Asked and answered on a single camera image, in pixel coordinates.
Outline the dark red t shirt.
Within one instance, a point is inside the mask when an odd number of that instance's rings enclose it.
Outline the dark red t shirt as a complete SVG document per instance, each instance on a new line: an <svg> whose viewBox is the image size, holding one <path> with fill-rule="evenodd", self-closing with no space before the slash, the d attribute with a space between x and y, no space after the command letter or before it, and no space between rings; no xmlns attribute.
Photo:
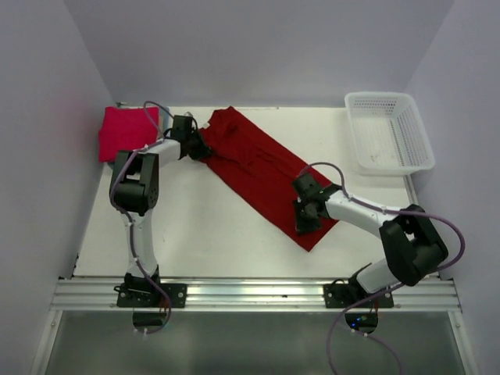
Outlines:
<svg viewBox="0 0 500 375"><path fill-rule="evenodd" d="M322 219L319 230L297 233L292 182L306 162L232 106L214 110L208 124L200 133L212 154L202 161L263 218L311 252L337 221Z"/></svg>

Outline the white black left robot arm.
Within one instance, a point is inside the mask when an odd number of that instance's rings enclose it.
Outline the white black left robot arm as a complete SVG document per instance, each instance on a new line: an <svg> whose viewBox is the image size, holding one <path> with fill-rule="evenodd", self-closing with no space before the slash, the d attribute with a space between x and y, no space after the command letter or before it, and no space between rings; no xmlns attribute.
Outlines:
<svg viewBox="0 0 500 375"><path fill-rule="evenodd" d="M171 307L161 285L152 238L152 214L159 200L159 171L185 156L193 160L211 155L193 116L175 115L172 126L151 144L117 154L109 200L123 220L129 263L117 288L120 307Z"/></svg>

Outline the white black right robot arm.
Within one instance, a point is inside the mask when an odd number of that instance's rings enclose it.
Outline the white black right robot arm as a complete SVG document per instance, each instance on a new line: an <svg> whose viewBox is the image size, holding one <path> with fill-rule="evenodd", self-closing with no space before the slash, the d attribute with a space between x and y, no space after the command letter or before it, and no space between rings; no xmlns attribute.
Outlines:
<svg viewBox="0 0 500 375"><path fill-rule="evenodd" d="M376 293L395 284L414 286L448 258L448 249L418 205L385 209L372 202L360 204L341 186L322 187L311 173L296 178L292 187L298 234L322 228L322 219L350 223L379 238L384 258L356 271L345 282L334 281L330 293L343 305L368 305Z"/></svg>

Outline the folded blue t shirt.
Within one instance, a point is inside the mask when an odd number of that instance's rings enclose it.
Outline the folded blue t shirt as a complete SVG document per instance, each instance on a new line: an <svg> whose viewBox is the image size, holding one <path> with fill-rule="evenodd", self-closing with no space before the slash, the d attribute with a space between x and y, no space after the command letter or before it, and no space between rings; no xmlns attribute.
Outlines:
<svg viewBox="0 0 500 375"><path fill-rule="evenodd" d="M159 128L166 130L170 127L171 123L170 109L168 107L165 109L159 108Z"/></svg>

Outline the folded pink t shirt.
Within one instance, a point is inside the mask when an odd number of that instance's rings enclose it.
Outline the folded pink t shirt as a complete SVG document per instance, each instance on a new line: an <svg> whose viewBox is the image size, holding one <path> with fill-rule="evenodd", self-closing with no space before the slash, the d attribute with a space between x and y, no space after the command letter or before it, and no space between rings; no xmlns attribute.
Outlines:
<svg viewBox="0 0 500 375"><path fill-rule="evenodd" d="M159 109L106 107L98 131L98 161L113 163L119 151L135 150L154 143L158 137Z"/></svg>

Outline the white perforated plastic basket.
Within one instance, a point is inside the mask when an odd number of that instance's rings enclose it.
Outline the white perforated plastic basket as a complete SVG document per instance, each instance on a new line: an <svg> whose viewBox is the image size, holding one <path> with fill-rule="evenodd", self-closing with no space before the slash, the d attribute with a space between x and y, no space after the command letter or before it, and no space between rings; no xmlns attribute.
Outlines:
<svg viewBox="0 0 500 375"><path fill-rule="evenodd" d="M412 96L351 92L345 96L345 108L362 175L403 177L434 168L434 153Z"/></svg>

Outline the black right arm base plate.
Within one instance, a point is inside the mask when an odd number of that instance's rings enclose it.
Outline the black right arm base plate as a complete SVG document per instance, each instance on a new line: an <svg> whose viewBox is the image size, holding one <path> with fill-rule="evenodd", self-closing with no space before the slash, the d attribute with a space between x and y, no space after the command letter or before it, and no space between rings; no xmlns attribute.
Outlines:
<svg viewBox="0 0 500 375"><path fill-rule="evenodd" d="M327 309L345 309L367 297L368 294L363 289L353 287L340 279L323 285L323 300ZM392 293L384 293L377 298L371 298L369 301L357 305L357 308L390 309L394 306Z"/></svg>

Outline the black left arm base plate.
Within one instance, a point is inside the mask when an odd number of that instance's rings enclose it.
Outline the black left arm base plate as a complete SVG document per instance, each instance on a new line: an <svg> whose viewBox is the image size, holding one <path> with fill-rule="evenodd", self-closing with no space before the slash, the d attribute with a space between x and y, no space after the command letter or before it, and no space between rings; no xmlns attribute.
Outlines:
<svg viewBox="0 0 500 375"><path fill-rule="evenodd" d="M118 293L116 305L120 308L167 308L185 307L188 296L188 286L181 283L166 283L159 285L163 290L160 293L152 285L147 284L145 290L128 288L125 283L115 286Z"/></svg>

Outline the aluminium mounting rail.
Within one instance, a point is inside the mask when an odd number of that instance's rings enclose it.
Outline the aluminium mounting rail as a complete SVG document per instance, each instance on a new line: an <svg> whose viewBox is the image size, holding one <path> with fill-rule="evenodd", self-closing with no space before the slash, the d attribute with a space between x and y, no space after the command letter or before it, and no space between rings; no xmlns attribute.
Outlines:
<svg viewBox="0 0 500 375"><path fill-rule="evenodd" d="M116 311L120 278L74 277L59 280L50 308L54 311ZM181 312L336 312L339 302L321 278L165 278L177 285L172 297ZM399 312L458 312L461 309L451 281L428 277L415 287L384 292L364 309Z"/></svg>

